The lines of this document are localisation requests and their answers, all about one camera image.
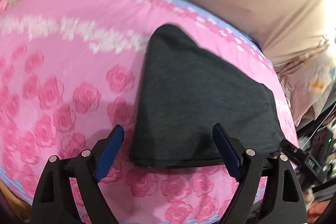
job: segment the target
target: dark gray fabric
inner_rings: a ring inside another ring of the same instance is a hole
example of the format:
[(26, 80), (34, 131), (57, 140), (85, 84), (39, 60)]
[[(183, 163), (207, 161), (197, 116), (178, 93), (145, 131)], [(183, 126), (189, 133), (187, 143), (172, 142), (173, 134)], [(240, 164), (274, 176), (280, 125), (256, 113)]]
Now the dark gray fabric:
[(268, 88), (178, 27), (161, 26), (147, 49), (131, 160), (157, 168), (222, 164), (212, 140), (218, 122), (265, 155), (284, 139)]

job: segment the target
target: bed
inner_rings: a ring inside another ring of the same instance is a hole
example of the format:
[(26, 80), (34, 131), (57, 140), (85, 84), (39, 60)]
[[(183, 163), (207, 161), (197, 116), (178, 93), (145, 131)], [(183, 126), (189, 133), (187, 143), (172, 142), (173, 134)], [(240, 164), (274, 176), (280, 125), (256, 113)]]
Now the bed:
[[(0, 15), (0, 178), (9, 189), (31, 204), (50, 155), (92, 148), (118, 121), (125, 141), (100, 188), (120, 223), (206, 224), (223, 215), (238, 185), (224, 165), (147, 170), (128, 158), (147, 41), (167, 22), (272, 90), (283, 133), (297, 145), (272, 63), (206, 10), (185, 0), (20, 0)], [(123, 106), (118, 115), (109, 111), (116, 101)]]

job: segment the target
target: white wire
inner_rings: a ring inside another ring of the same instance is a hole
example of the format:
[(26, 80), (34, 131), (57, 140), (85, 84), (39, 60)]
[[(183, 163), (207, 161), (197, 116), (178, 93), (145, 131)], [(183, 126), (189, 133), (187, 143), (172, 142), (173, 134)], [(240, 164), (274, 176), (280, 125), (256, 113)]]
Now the white wire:
[(319, 126), (315, 129), (314, 133), (309, 137), (308, 141), (306, 141), (306, 143), (302, 146), (302, 150), (303, 148), (306, 146), (307, 143), (309, 143), (310, 139), (314, 136), (314, 134), (316, 133), (316, 131), (320, 128), (320, 126), (322, 125), (322, 123), (328, 118), (328, 116), (331, 114), (331, 112), (333, 112), (333, 110), (336, 107), (336, 102), (334, 103), (334, 106), (332, 108), (332, 110), (329, 112), (329, 114), (323, 119), (323, 121), (319, 124)]

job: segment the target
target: black clamp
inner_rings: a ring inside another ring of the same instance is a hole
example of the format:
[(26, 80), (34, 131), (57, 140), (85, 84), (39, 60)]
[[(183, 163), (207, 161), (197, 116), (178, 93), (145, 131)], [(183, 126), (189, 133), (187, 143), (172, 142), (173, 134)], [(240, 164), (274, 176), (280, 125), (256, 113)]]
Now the black clamp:
[(295, 147), (286, 139), (281, 141), (280, 146), (282, 152), (298, 166), (298, 170), (303, 176), (300, 183), (303, 191), (313, 184), (321, 185), (324, 183), (327, 178), (327, 172), (323, 170), (323, 166), (314, 156)]
[(255, 224), (303, 224), (307, 222), (305, 201), (294, 169), (286, 155), (277, 159), (245, 149), (229, 137), (221, 124), (212, 131), (213, 140), (227, 171), (239, 182), (238, 189), (218, 224), (245, 224), (258, 190), (260, 177), (268, 181)]
[[(307, 222), (300, 185), (285, 155), (271, 159), (245, 149), (239, 140), (228, 136), (221, 124), (214, 126), (212, 134), (230, 176), (239, 182), (219, 224), (246, 223), (261, 176), (268, 176), (268, 182), (259, 215), (252, 223), (283, 224), (289, 219), (295, 224)], [(98, 182), (107, 176), (123, 138), (124, 130), (118, 125), (108, 138), (75, 158), (60, 160), (51, 156), (37, 186), (30, 223), (82, 224), (69, 179), (76, 178), (92, 224), (118, 224)]]

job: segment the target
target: metal screw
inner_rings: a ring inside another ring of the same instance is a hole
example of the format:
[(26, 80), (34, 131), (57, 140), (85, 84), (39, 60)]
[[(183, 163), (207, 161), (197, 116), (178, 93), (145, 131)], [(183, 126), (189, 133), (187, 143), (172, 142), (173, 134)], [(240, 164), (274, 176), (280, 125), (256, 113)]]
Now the metal screw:
[(56, 156), (51, 156), (50, 158), (49, 158), (49, 161), (50, 162), (55, 162), (57, 160), (57, 157)]
[(282, 161), (287, 161), (287, 160), (288, 160), (288, 157), (287, 157), (286, 155), (282, 154), (282, 155), (280, 155), (280, 159), (281, 159)]
[(246, 150), (246, 153), (249, 155), (249, 156), (254, 156), (255, 155), (255, 151), (253, 149), (247, 149)]
[(90, 150), (84, 150), (84, 151), (82, 152), (82, 156), (83, 156), (83, 157), (88, 157), (88, 156), (90, 156), (90, 154), (91, 154), (91, 151), (90, 151)]

